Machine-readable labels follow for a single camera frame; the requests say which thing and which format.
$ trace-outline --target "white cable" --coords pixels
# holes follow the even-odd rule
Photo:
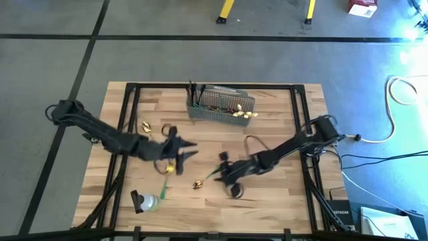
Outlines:
[[[399,207],[397,207],[396,205],[394,205],[394,204],[392,204],[392,203],[388,202],[387,200],[385,200],[385,199],[383,199],[383,198],[381,198],[381,197],[378,197],[377,195],[375,195],[375,194],[373,194],[373,193],[371,193],[371,192],[367,191],[366,189],[364,189],[364,188],[360,187],[358,184],[356,184],[353,180],[351,180],[351,179],[350,179],[350,178],[349,178],[349,177],[348,177],[348,176],[347,176],[343,171],[342,171],[342,175],[343,175],[343,176],[345,176],[345,178],[347,178],[347,180],[348,180],[349,182],[351,182],[352,184],[354,184],[357,188],[359,188],[359,189],[361,189],[361,190],[365,191],[366,193],[368,193],[368,194],[372,195],[373,197],[375,197],[375,198],[377,198],[377,199],[379,199],[379,200],[381,200],[381,201],[384,201],[385,203],[387,203],[387,204],[389,204],[389,205],[393,206],[394,208],[397,208],[398,210],[401,210],[401,211],[405,212],[406,214],[409,214],[409,215],[412,215],[412,216],[415,216],[415,217],[418,217],[418,218],[427,219],[427,217],[424,217],[424,216],[422,216],[422,215],[414,214],[414,213],[408,212],[408,211],[406,211],[406,210],[404,210],[404,209],[402,209],[402,208],[399,208]]]
[[[418,93],[417,93],[416,87],[411,82],[409,82],[409,79],[411,79],[411,78],[420,78],[420,77],[428,77],[428,75],[408,76],[408,77],[394,76],[394,77],[391,77],[387,81],[387,83],[385,84],[385,102],[386,102],[386,106],[387,106],[388,118],[389,118],[389,120],[391,122],[391,125],[392,125],[391,133],[389,134],[389,136],[386,139],[383,139],[383,140],[380,140],[380,141],[371,141],[371,140],[367,140],[367,139],[364,139],[364,138],[361,138],[360,139],[361,141],[364,141],[365,143],[384,143],[384,142],[388,141],[389,139],[391,139],[393,137],[393,135],[395,134],[395,129],[396,128],[395,128],[394,118],[393,118],[393,116],[391,114],[391,108],[389,106],[389,96],[391,96],[391,98],[393,100],[395,100],[395,102],[397,102],[399,104],[403,104],[403,105],[414,104],[416,102],[416,100],[417,100]],[[413,101],[411,101],[411,102],[403,102],[403,101],[400,101],[399,99],[397,99],[397,97],[395,97],[394,92],[393,92],[393,86],[394,86],[394,84],[396,82],[400,82],[400,81],[408,84],[415,91],[415,99]],[[346,137],[355,138],[356,135],[346,135]]]

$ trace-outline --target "table leg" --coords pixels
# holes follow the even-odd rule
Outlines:
[[[225,0],[223,8],[220,12],[220,16],[217,18],[217,24],[226,24],[227,16],[229,15],[230,10],[232,9],[233,2],[235,2],[235,0]]]
[[[314,15],[314,9],[315,9],[315,0],[309,0],[309,9],[308,9],[308,16],[306,17],[305,24],[312,24],[312,16]]]

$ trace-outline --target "electrical cord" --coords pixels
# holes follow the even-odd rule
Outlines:
[[[53,121],[53,119],[52,119],[52,115],[50,116],[47,112],[52,108],[52,107],[56,107],[57,106],[57,104],[51,104],[51,105],[49,105],[46,109],[45,109],[45,116],[46,116],[46,118],[50,121],[50,122],[52,122]]]
[[[339,158],[339,164],[340,164],[340,170],[343,170],[343,161],[342,157],[340,156],[339,150],[337,149],[337,146],[333,145],[334,150],[336,151],[336,156]]]
[[[423,219],[427,219],[426,217],[423,217],[422,215],[419,215],[419,214],[414,214],[414,213],[411,213],[411,212],[408,212],[408,211],[406,211],[406,210],[404,210],[403,208],[399,208],[399,207],[397,207],[396,205],[394,205],[394,204],[392,204],[392,203],[390,203],[390,202],[388,202],[387,200],[385,200],[385,199],[383,199],[383,198],[381,198],[381,197],[379,197],[379,196],[377,196],[377,195],[375,195],[375,194],[373,194],[373,193],[371,193],[371,192],[369,192],[369,191],[367,191],[366,189],[364,189],[364,188],[362,188],[361,186],[359,186],[358,184],[356,184],[353,180],[351,180],[343,171],[342,171],[342,175],[349,181],[349,182],[351,182],[354,186],[356,186],[357,188],[359,188],[359,189],[361,189],[361,190],[363,190],[364,192],[366,192],[366,193],[368,193],[368,194],[370,194],[370,195],[372,195],[373,197],[375,197],[375,198],[377,198],[377,199],[379,199],[379,200],[381,200],[382,202],[385,202],[386,204],[389,204],[389,205],[391,205],[391,206],[393,206],[394,208],[397,208],[398,210],[401,210],[402,212],[405,212],[406,214],[409,214],[409,215],[412,215],[412,216],[415,216],[415,217],[418,217],[418,218],[423,218]]]
[[[245,153],[247,154],[247,157],[249,158],[249,156],[250,156],[250,154],[249,154],[249,147],[248,147],[248,139],[249,138],[253,138],[253,139],[255,139],[256,141],[258,141],[261,145],[263,145],[263,147],[266,149],[266,150],[270,150],[270,148],[266,145],[266,143],[264,143],[261,139],[260,139],[260,137],[257,137],[257,136],[253,136],[253,135],[248,135],[248,136],[246,136],[245,137],[245,139],[243,140],[243,147],[245,148]]]
[[[328,191],[328,193],[330,194],[330,200],[333,200],[333,197],[332,197],[332,190],[335,190],[335,189],[342,189],[342,188],[345,188],[345,187],[334,187],[334,188],[331,188],[329,191]],[[385,236],[386,237],[386,235],[376,226],[376,224],[369,218],[369,217],[367,217],[366,215],[363,215],[361,212],[357,212],[355,209],[353,209],[353,208],[351,208],[351,210],[352,211],[354,211],[355,213],[357,213],[357,214],[359,214],[359,215],[361,215],[362,217],[365,217],[365,218],[367,218],[368,220],[370,220],[370,222],[373,224],[373,226],[383,235],[383,236]]]
[[[416,153],[398,155],[398,156],[393,156],[393,157],[365,157],[365,156],[359,156],[359,155],[346,154],[346,155],[343,155],[342,157],[357,157],[357,158],[363,158],[363,159],[375,159],[375,160],[380,160],[380,161],[376,161],[373,163],[363,163],[363,164],[355,165],[355,166],[351,166],[351,167],[343,167],[342,170],[363,167],[365,165],[379,164],[379,163],[382,163],[385,161],[391,161],[391,160],[395,160],[395,159],[404,159],[404,158],[408,158],[408,157],[425,157],[425,156],[428,156],[428,151],[419,151]]]
[[[320,156],[319,155],[315,155],[315,156],[313,156],[314,158],[315,158],[315,164],[317,165],[317,164],[319,164],[319,162],[320,162]]]
[[[372,140],[368,140],[368,139],[364,139],[361,137],[361,135],[346,135],[349,138],[353,138],[355,141],[363,141],[365,143],[384,143],[386,141],[388,141],[389,139],[391,139],[393,137],[393,135],[395,134],[395,130],[396,130],[396,126],[395,126],[395,121],[394,118],[391,114],[391,108],[389,106],[389,96],[391,96],[391,98],[399,103],[399,104],[403,104],[403,105],[412,105],[416,102],[417,97],[418,97],[418,92],[416,87],[409,81],[409,79],[412,78],[421,78],[421,77],[428,77],[428,75],[419,75],[419,76],[408,76],[408,77],[400,77],[400,76],[394,76],[392,78],[389,78],[387,83],[385,84],[385,103],[386,103],[386,108],[387,108],[387,115],[388,118],[391,122],[392,125],[392,130],[391,133],[389,134],[389,136],[383,140],[379,140],[379,141],[372,141]],[[415,99],[414,101],[411,102],[403,102],[401,100],[399,100],[393,92],[393,86],[395,83],[397,82],[404,82],[405,84],[409,85],[414,91],[415,91]]]
[[[373,226],[384,236],[384,237],[386,237],[386,235],[376,226],[376,224],[369,218],[369,217],[367,217],[366,215],[363,215],[362,213],[360,213],[360,212],[357,212],[357,211],[355,211],[353,208],[351,208],[351,210],[352,211],[354,211],[354,212],[356,212],[357,214],[360,214],[362,217],[365,217],[365,218],[367,218],[372,224],[373,224]]]

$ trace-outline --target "gold object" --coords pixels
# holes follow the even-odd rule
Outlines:
[[[196,190],[196,189],[201,188],[202,186],[203,186],[203,181],[196,181],[193,184],[193,189]]]
[[[150,126],[150,124],[148,124],[145,121],[141,122],[141,127],[145,133],[151,133],[152,132],[152,127]]]
[[[169,161],[167,167],[165,167],[165,171],[167,172],[167,174],[172,173],[173,171],[175,171],[175,164],[174,161]]]
[[[249,118],[249,117],[256,117],[259,115],[258,113],[253,113],[251,111],[243,112],[242,105],[240,104],[238,104],[237,107],[238,107],[238,111],[233,113],[234,117],[243,116],[244,118]]]

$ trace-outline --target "power cord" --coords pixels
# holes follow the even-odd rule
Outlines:
[[[342,170],[352,169],[352,168],[357,168],[357,167],[363,167],[365,165],[379,164],[379,163],[382,163],[384,161],[391,161],[391,160],[395,160],[395,159],[403,159],[403,158],[408,158],[408,157],[424,157],[424,156],[428,156],[428,151],[419,151],[416,153],[397,155],[397,156],[393,156],[393,157],[365,157],[365,156],[360,156],[360,155],[346,154],[346,155],[343,155],[341,157],[342,158],[343,157],[357,157],[357,158],[363,158],[363,159],[375,159],[375,160],[380,160],[380,161],[373,162],[373,163],[363,163],[363,164],[355,165],[352,167],[343,167]]]
[[[249,154],[249,147],[248,147],[248,139],[252,138],[255,139],[256,141],[258,141],[266,150],[270,150],[270,148],[266,145],[266,143],[264,143],[260,137],[257,136],[253,136],[253,135],[248,135],[245,137],[245,139],[243,140],[243,146],[245,148],[245,154],[247,155],[247,158],[249,158],[250,154]]]
[[[360,214],[360,216],[362,216],[362,217],[365,217],[366,219],[368,219],[372,224],[373,224],[373,226],[384,236],[384,237],[386,237],[386,235],[376,226],[376,224],[369,218],[369,217],[367,217],[366,215],[363,215],[362,213],[358,213],[357,211],[355,211],[353,208],[351,208],[351,210],[352,211],[354,211],[354,212],[356,212],[357,214]]]
[[[50,116],[48,112],[52,107],[56,107],[56,106],[57,104],[51,104],[45,109],[45,116],[50,122],[52,122],[53,120],[52,120],[52,115]]]
[[[396,126],[395,126],[394,118],[391,114],[391,108],[389,106],[389,96],[391,96],[391,98],[399,104],[403,104],[403,105],[414,104],[417,100],[418,92],[417,92],[416,87],[409,81],[409,79],[421,78],[421,77],[428,78],[428,75],[409,76],[409,77],[394,76],[394,77],[390,78],[387,81],[387,83],[385,84],[385,102],[386,102],[387,114],[388,114],[388,118],[392,124],[391,133],[389,134],[389,136],[387,138],[385,138],[383,140],[379,140],[379,141],[371,141],[371,140],[362,138],[360,134],[358,134],[358,135],[346,135],[346,136],[349,138],[353,138],[355,141],[363,141],[365,143],[384,143],[384,142],[388,141],[389,139],[391,139],[393,137],[393,135],[395,134]],[[403,101],[397,99],[397,97],[394,95],[393,86],[395,83],[400,82],[400,81],[408,84],[415,91],[415,99],[413,101],[403,102]]]
[[[408,211],[406,211],[406,210],[404,210],[403,208],[399,208],[399,207],[397,207],[396,205],[394,205],[394,204],[392,204],[392,203],[390,203],[390,202],[388,202],[387,200],[385,200],[385,199],[383,199],[383,198],[381,198],[381,197],[379,197],[379,196],[377,196],[377,195],[375,195],[375,194],[373,194],[373,193],[371,193],[371,192],[369,192],[369,191],[367,191],[366,189],[364,189],[364,188],[362,188],[361,186],[359,186],[358,184],[356,184],[353,180],[351,180],[343,171],[342,171],[342,175],[349,181],[349,182],[351,182],[352,184],[354,184],[354,186],[356,186],[357,188],[359,188],[359,189],[361,189],[361,190],[363,190],[364,192],[366,192],[366,193],[368,193],[368,194],[370,194],[370,195],[372,195],[373,197],[375,197],[375,198],[377,198],[377,199],[379,199],[379,200],[381,200],[382,202],[385,202],[386,204],[389,204],[389,205],[391,205],[391,206],[393,206],[394,208],[397,208],[398,210],[401,210],[402,212],[405,212],[406,214],[409,214],[409,215],[412,215],[412,216],[415,216],[415,217],[418,217],[418,218],[423,218],[423,219],[427,219],[426,217],[423,217],[422,215],[419,215],[419,214],[414,214],[414,213],[411,213],[411,212],[408,212]]]

